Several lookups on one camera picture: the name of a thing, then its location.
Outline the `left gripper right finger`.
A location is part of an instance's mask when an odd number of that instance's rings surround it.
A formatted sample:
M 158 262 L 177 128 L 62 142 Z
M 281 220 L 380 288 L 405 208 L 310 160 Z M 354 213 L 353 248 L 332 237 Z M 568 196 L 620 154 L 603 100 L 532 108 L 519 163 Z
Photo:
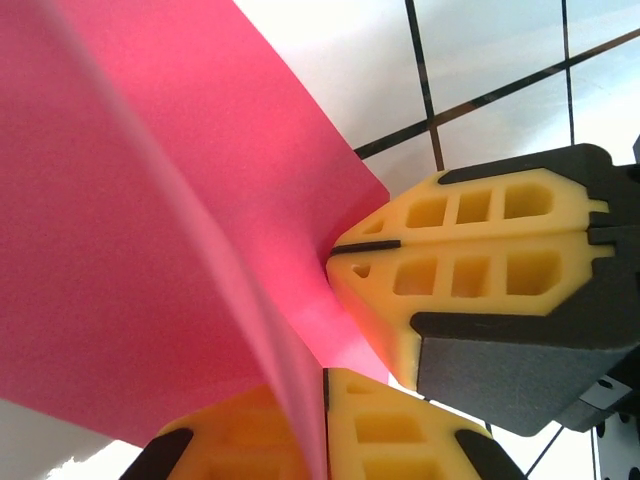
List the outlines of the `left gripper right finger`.
M 525 480 L 478 423 L 346 368 L 323 375 L 329 480 Z

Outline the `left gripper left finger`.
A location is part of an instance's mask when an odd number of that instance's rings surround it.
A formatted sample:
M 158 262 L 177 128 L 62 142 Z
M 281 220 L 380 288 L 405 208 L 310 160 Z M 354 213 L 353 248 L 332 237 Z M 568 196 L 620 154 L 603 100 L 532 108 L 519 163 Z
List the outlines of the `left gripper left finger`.
M 311 480 L 267 385 L 166 425 L 119 480 Z

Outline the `pink paper sheet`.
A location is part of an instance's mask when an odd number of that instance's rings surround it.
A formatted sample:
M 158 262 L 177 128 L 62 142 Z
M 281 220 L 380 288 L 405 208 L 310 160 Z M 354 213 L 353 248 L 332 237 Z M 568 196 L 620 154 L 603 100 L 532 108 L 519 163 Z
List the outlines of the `pink paper sheet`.
M 0 398 L 143 444 L 267 385 L 329 480 L 324 370 L 387 371 L 325 264 L 388 197 L 234 0 L 0 0 Z

